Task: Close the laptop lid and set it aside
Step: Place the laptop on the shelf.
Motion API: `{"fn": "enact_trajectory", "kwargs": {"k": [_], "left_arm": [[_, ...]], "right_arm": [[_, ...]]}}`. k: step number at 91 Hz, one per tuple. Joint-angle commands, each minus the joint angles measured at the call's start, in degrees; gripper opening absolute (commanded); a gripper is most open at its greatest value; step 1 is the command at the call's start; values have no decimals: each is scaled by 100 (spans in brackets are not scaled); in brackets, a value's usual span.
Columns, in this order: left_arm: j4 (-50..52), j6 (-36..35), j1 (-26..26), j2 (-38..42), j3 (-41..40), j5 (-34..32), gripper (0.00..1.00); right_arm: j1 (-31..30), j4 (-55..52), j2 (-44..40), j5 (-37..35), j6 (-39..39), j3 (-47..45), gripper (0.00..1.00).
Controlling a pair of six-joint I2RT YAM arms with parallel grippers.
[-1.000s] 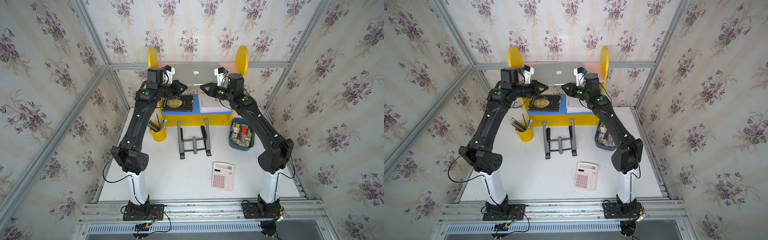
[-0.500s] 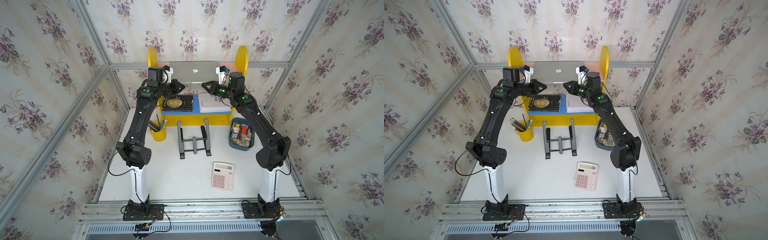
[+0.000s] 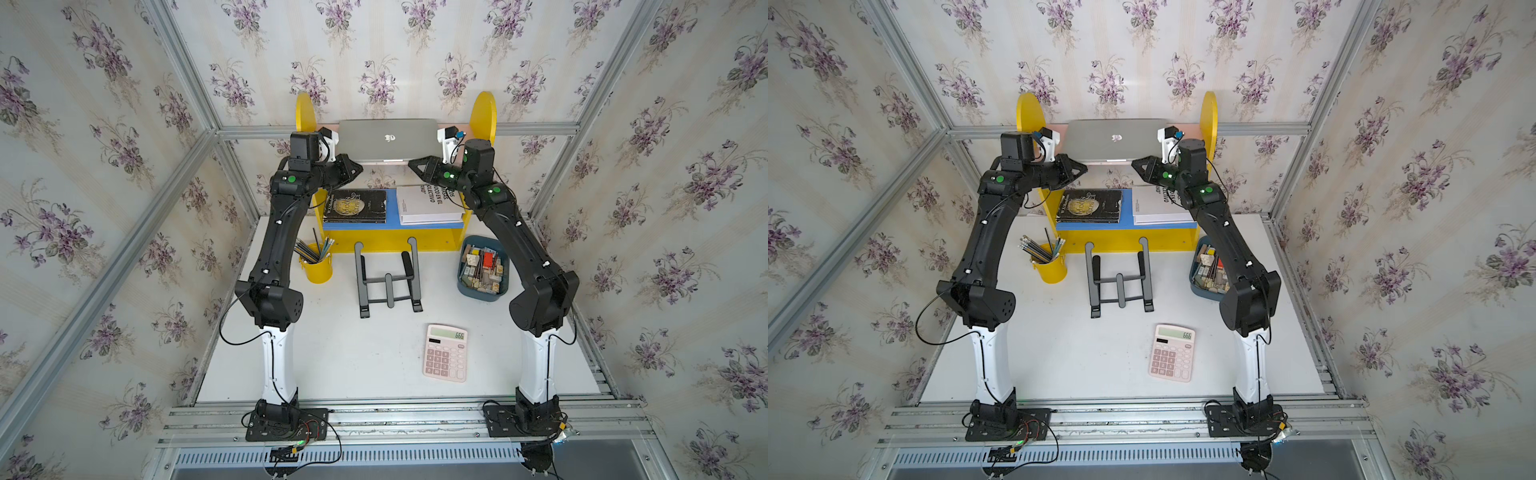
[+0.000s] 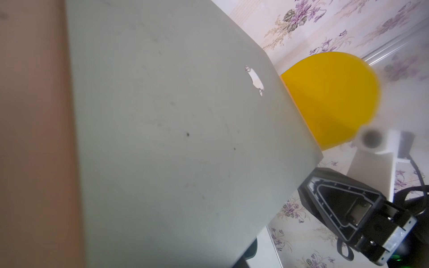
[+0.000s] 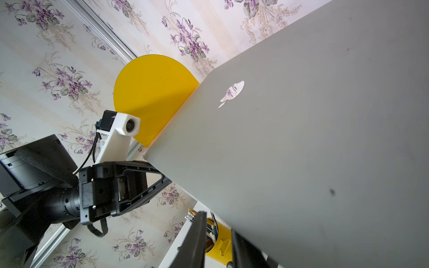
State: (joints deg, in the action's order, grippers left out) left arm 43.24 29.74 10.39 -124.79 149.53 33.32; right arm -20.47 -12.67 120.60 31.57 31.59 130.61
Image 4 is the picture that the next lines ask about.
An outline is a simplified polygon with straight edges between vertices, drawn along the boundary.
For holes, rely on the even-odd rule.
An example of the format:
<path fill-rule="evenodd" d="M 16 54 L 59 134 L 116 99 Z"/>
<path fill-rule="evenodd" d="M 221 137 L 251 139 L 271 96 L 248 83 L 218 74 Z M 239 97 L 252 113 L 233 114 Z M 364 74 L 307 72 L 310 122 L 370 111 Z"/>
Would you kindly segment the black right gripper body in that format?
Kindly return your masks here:
<path fill-rule="evenodd" d="M 356 228 L 351 248 L 370 262 L 383 266 L 414 228 L 413 214 L 378 196 L 370 200 L 356 195 L 351 206 L 351 224 Z"/>

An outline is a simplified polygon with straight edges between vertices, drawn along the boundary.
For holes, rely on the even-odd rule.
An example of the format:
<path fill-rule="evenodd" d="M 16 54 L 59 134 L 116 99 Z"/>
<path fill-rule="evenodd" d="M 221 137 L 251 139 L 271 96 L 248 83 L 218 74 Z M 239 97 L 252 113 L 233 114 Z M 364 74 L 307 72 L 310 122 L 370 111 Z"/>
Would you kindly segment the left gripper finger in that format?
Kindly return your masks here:
<path fill-rule="evenodd" d="M 248 260 L 255 257 L 258 251 L 258 239 L 255 239 L 232 268 L 250 268 Z"/>

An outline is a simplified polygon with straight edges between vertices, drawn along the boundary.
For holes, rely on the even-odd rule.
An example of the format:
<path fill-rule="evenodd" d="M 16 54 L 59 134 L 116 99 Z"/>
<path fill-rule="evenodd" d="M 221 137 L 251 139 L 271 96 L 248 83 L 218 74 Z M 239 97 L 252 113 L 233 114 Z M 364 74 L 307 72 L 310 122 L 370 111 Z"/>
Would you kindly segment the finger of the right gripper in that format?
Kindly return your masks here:
<path fill-rule="evenodd" d="M 352 241 L 385 202 L 378 190 L 318 167 L 298 188 L 302 205 L 343 241 Z"/>

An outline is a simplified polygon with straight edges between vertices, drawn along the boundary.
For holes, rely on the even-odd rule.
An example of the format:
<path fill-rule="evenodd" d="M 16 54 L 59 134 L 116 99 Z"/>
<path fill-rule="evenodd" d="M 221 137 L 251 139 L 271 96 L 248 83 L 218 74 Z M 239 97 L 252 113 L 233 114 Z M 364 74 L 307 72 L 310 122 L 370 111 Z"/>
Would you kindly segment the silver laptop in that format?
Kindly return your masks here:
<path fill-rule="evenodd" d="M 322 159 L 212 1 L 67 1 L 86 266 L 230 268 Z"/>

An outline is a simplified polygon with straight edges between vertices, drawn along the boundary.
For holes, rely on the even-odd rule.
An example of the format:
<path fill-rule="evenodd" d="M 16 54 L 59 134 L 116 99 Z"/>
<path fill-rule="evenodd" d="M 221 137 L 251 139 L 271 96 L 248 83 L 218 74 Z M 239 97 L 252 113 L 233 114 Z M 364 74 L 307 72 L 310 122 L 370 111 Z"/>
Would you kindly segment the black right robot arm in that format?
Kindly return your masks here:
<path fill-rule="evenodd" d="M 417 246 L 413 210 L 333 169 L 315 168 L 298 194 L 305 209 L 336 236 L 337 252 L 347 261 L 358 252 L 378 266 L 405 266 Z"/>

